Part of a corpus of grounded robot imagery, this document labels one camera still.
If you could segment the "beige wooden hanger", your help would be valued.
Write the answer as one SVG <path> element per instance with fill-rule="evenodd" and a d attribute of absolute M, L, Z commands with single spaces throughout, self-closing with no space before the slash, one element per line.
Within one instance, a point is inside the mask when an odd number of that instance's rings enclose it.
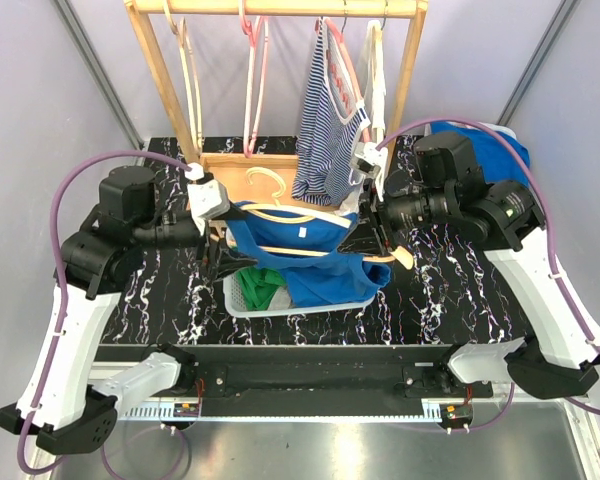
<path fill-rule="evenodd" d="M 193 142 L 194 153 L 199 157 L 203 152 L 204 142 L 202 108 L 198 71 L 193 46 L 189 37 L 188 25 L 185 17 L 182 17 L 178 22 L 174 20 L 169 0 L 162 1 L 162 8 L 170 30 L 178 42 L 185 83 L 190 137 Z"/>

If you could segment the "green tank top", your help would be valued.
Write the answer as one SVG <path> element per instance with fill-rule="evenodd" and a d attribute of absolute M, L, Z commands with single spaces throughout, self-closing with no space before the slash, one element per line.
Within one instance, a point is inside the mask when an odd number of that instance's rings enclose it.
<path fill-rule="evenodd" d="M 276 270 L 248 267 L 235 274 L 249 311 L 267 310 L 277 290 L 286 286 L 283 276 Z"/>

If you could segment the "pink plastic hanger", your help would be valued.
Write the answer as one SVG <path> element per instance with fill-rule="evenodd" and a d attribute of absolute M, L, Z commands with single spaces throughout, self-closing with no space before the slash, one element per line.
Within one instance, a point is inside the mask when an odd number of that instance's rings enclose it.
<path fill-rule="evenodd" d="M 269 18 L 257 16 L 254 22 L 249 21 L 245 1 L 239 2 L 238 14 L 241 29 L 249 42 L 243 153 L 246 158 L 250 158 L 255 150 L 264 103 L 269 57 Z"/>

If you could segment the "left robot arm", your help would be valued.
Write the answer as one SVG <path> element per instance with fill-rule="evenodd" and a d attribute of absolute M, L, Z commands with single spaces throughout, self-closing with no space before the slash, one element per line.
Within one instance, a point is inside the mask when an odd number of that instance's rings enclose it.
<path fill-rule="evenodd" d="M 79 230 L 58 238 L 56 194 L 50 212 L 56 262 L 53 310 L 42 350 L 20 399 L 0 408 L 0 427 L 62 457 L 98 450 L 118 416 L 158 393 L 183 396 L 198 386 L 194 355 L 160 345 L 135 366 L 98 383 L 89 380 L 104 328 L 128 278 L 139 270 L 146 247 L 193 247 L 216 256 L 208 224 L 243 214 L 228 191 L 198 164 L 186 168 L 189 209 L 161 214 L 156 180 L 146 167 L 112 170 L 99 184 L 99 199 Z"/>

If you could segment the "cream wooden hanger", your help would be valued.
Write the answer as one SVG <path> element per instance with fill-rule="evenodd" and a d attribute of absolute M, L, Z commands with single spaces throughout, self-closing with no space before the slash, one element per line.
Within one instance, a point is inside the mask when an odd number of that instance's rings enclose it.
<path fill-rule="evenodd" d="M 352 226 L 352 221 L 344 216 L 295 205 L 282 205 L 280 199 L 286 192 L 285 180 L 273 170 L 264 167 L 250 167 L 245 172 L 246 183 L 253 185 L 253 179 L 256 175 L 264 175 L 275 180 L 278 190 L 271 194 L 273 203 L 250 203 L 241 207 L 243 211 L 279 224 L 291 225 L 320 220 L 342 229 L 349 229 Z"/>

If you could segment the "grey tank top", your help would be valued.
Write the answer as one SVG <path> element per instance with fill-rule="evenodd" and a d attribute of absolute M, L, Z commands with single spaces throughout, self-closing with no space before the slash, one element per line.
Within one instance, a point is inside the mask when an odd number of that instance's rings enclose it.
<path fill-rule="evenodd" d="M 278 288 L 274 293 L 269 310 L 288 310 L 293 307 L 293 301 L 289 291 L 286 288 Z"/>

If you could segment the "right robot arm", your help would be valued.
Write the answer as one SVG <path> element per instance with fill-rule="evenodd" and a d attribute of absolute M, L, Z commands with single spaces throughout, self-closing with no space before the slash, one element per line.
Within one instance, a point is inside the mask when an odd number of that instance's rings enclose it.
<path fill-rule="evenodd" d="M 600 326 L 562 272 L 540 196 L 515 181 L 486 181 L 470 138 L 443 131 L 414 145 L 419 181 L 386 187 L 386 155 L 356 145 L 351 166 L 364 180 L 359 212 L 375 246 L 410 267 L 400 230 L 455 226 L 508 284 L 532 328 L 524 339 L 455 347 L 434 384 L 456 396 L 478 381 L 512 382 L 537 399 L 574 400 L 599 379 Z"/>

